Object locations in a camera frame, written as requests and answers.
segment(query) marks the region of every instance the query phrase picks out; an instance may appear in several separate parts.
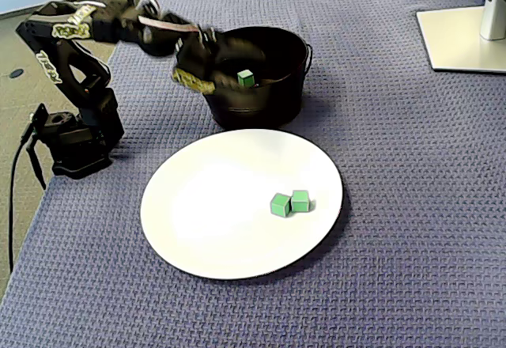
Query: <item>textured fabric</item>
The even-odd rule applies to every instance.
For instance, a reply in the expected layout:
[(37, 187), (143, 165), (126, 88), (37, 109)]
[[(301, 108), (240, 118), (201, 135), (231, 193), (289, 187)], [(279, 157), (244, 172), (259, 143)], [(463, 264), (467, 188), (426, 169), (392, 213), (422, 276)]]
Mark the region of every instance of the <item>textured fabric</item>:
[(430, 69), (415, 13), (483, 0), (159, 0), (222, 30), (276, 25), (315, 50), (285, 129), (346, 184), (310, 255), (238, 282), (171, 267), (142, 234), (142, 192), (220, 130), (173, 59), (118, 46), (115, 163), (51, 181), (0, 309), (0, 346), (505, 346), (506, 78)]

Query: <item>green cube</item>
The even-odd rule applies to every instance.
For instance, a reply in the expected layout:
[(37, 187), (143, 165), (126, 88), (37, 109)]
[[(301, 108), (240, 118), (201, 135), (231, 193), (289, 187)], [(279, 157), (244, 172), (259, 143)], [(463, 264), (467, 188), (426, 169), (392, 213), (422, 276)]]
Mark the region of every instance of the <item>green cube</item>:
[(309, 212), (309, 194), (306, 190), (296, 190), (291, 199), (293, 212)]
[(237, 73), (237, 80), (239, 84), (244, 87), (253, 87), (255, 85), (255, 77), (250, 70), (243, 70)]
[(270, 201), (270, 212), (286, 218), (290, 214), (290, 197), (279, 193), (276, 194)]

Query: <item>black pot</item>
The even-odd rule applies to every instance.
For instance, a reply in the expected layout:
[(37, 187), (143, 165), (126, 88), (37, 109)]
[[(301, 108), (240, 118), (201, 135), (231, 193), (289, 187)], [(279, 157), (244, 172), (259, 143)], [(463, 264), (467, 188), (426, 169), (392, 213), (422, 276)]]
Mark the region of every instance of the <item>black pot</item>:
[(254, 26), (224, 34), (252, 42), (263, 50), (266, 61), (256, 67), (251, 61), (236, 59), (222, 64), (220, 70), (233, 77), (250, 70), (257, 86), (240, 90), (217, 87), (212, 95), (204, 95), (216, 122), (232, 130), (276, 128), (294, 119), (300, 111), (304, 78), (311, 65), (311, 46), (280, 28)]

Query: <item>white plate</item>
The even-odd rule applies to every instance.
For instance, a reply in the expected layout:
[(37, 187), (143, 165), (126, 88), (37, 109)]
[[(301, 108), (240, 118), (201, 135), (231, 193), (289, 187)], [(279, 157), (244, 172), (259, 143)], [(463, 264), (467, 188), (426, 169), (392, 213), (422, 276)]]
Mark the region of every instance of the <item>white plate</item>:
[[(277, 192), (308, 190), (309, 213), (270, 213)], [(162, 164), (142, 198), (144, 234), (168, 263), (216, 279), (267, 274), (310, 252), (334, 225), (342, 182), (317, 146), (275, 130), (214, 134)]]

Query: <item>white monitor base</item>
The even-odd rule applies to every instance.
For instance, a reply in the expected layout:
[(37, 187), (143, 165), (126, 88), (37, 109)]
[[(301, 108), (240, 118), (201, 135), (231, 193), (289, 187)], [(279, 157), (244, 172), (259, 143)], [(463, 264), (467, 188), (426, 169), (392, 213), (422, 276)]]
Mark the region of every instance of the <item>white monitor base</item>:
[(417, 13), (434, 70), (506, 74), (506, 40), (488, 41), (480, 36), (484, 8)]

